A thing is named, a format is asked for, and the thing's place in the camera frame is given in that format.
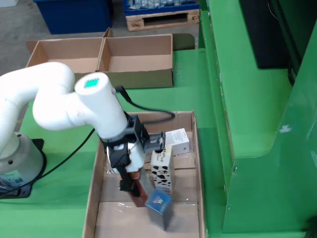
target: wooden pallet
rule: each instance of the wooden pallet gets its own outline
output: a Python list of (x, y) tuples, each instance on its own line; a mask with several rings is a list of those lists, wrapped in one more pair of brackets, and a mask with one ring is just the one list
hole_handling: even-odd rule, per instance
[(199, 10), (126, 16), (129, 31), (142, 31), (199, 23)]

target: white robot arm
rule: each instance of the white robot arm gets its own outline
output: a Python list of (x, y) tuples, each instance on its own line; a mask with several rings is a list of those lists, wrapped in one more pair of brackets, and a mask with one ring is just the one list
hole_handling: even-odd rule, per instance
[(18, 150), (19, 139), (13, 130), (21, 108), (33, 99), (34, 119), (45, 129), (95, 128), (111, 166), (125, 181), (122, 190), (132, 192), (128, 173), (143, 166), (145, 151), (164, 148), (164, 133), (148, 135), (138, 117), (127, 115), (104, 73), (88, 74), (74, 85), (75, 76), (68, 66), (48, 62), (5, 74), (0, 84), (0, 172), (1, 160)]

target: blue crate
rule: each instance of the blue crate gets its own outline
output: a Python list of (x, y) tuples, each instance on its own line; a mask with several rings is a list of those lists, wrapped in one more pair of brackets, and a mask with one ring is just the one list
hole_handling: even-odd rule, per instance
[(111, 0), (33, 0), (51, 34), (101, 32), (111, 27)]
[(124, 15), (199, 9), (199, 3), (190, 0), (123, 0)]

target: green machine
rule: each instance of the green machine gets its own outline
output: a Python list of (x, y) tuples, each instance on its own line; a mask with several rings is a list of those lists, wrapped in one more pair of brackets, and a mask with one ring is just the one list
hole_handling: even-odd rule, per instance
[(227, 197), (223, 232), (305, 229), (317, 214), (317, 28), (292, 88), (286, 69), (258, 69), (238, 1), (201, 8), (200, 48), (211, 74)]
[[(195, 111), (207, 236), (303, 238), (317, 215), (317, 27), (294, 87), (287, 69), (257, 67), (238, 0), (201, 0), (199, 48), (175, 51), (173, 58), (173, 88), (128, 93), (146, 107)], [(127, 112), (138, 111), (119, 99)], [(90, 130), (39, 128), (32, 103), (21, 127), (45, 140), (47, 170)], [(94, 134), (36, 182), (29, 198), (0, 201), (1, 237), (80, 237), (97, 142)]]

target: blue box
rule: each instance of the blue box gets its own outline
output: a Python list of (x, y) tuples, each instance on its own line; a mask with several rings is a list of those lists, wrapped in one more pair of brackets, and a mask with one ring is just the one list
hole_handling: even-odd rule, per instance
[(51, 34), (101, 32), (111, 27), (111, 0), (33, 0)]
[(166, 230), (173, 216), (172, 204), (173, 200), (170, 195), (155, 189), (145, 204), (148, 207), (151, 222)]

